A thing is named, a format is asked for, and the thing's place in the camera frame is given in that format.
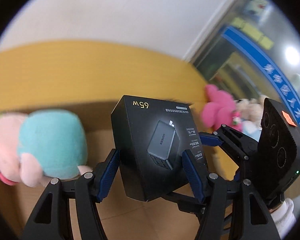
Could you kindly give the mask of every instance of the gray charger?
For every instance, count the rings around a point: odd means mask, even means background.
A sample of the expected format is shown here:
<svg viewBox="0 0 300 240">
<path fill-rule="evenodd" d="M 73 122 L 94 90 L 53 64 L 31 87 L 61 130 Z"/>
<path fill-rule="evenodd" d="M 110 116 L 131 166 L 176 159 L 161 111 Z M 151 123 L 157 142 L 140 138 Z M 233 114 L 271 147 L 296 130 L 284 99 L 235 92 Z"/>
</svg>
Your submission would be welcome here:
<svg viewBox="0 0 300 240">
<path fill-rule="evenodd" d="M 179 148 L 179 137 L 172 121 L 159 120 L 151 137 L 147 152 L 155 164 L 172 170 Z"/>
</svg>

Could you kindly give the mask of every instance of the metal rivet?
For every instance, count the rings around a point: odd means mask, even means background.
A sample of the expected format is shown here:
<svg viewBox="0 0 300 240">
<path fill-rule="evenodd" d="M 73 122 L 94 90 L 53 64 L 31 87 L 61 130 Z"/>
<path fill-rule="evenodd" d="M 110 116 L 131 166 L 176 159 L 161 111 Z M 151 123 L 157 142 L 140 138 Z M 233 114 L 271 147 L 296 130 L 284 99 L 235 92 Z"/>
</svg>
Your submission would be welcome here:
<svg viewBox="0 0 300 240">
<path fill-rule="evenodd" d="M 217 178 L 218 178 L 218 174 L 210 173 L 210 174 L 209 174 L 209 178 L 210 178 L 210 179 L 217 179 Z"/>
<path fill-rule="evenodd" d="M 87 173 L 84 174 L 84 177 L 86 179 L 90 179 L 90 178 L 92 178 L 92 176 L 93 176 L 92 172 L 87 172 Z"/>
<path fill-rule="evenodd" d="M 52 180 L 50 180 L 50 183 L 52 184 L 52 185 L 55 185 L 55 184 L 57 184 L 59 182 L 59 179 L 57 179 L 57 178 L 53 178 Z"/>
<path fill-rule="evenodd" d="M 244 179 L 244 180 L 243 180 L 243 184 L 244 184 L 244 185 L 247 185 L 247 186 L 250 186 L 250 185 L 251 185 L 251 180 L 249 180 L 249 179 Z"/>
</svg>

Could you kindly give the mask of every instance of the beige plush toy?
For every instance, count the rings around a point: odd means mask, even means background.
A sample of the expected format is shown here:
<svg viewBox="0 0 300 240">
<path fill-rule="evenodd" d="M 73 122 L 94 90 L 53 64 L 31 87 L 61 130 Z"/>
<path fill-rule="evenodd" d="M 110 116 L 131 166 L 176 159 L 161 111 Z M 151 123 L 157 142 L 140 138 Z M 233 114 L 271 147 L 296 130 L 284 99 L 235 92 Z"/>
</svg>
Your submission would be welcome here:
<svg viewBox="0 0 300 240">
<path fill-rule="evenodd" d="M 261 127 L 263 103 L 266 97 L 261 95 L 258 100 L 255 98 L 237 100 L 236 109 L 241 112 L 242 119 L 252 121 L 257 127 Z"/>
</svg>

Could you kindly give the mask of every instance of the black product box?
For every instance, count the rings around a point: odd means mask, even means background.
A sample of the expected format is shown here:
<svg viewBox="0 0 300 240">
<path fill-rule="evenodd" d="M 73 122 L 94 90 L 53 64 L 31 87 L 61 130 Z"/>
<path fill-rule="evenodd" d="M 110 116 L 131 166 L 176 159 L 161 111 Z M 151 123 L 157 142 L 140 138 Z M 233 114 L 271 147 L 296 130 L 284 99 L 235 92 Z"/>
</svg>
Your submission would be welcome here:
<svg viewBox="0 0 300 240">
<path fill-rule="evenodd" d="M 206 164 L 187 104 L 123 96 L 112 111 L 111 122 L 130 198 L 153 200 L 188 183 L 181 163 L 186 149 Z"/>
</svg>

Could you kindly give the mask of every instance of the stuffed animal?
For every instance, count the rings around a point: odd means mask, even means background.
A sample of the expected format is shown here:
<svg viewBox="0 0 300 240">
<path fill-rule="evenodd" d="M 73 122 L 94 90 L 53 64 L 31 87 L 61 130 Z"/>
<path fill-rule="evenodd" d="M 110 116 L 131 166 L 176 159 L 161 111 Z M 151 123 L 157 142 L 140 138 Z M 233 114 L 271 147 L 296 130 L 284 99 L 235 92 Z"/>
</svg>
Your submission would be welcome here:
<svg viewBox="0 0 300 240">
<path fill-rule="evenodd" d="M 0 114 L 0 179 L 8 185 L 74 178 L 91 171 L 87 156 L 82 124 L 69 111 Z"/>
<path fill-rule="evenodd" d="M 263 104 L 267 96 L 261 95 L 257 100 L 240 99 L 236 101 L 236 109 L 241 113 L 242 133 L 259 141 L 261 135 L 261 119 L 263 115 Z"/>
<path fill-rule="evenodd" d="M 257 127 L 261 127 L 263 104 L 266 97 L 261 95 L 258 100 L 255 98 L 251 100 L 245 98 L 237 100 L 236 109 L 241 113 L 241 118 L 253 122 Z"/>
<path fill-rule="evenodd" d="M 213 84 L 206 85 L 205 92 L 209 103 L 201 112 L 203 124 L 208 128 L 213 127 L 214 130 L 225 124 L 242 131 L 240 112 L 236 110 L 233 97 Z"/>
</svg>

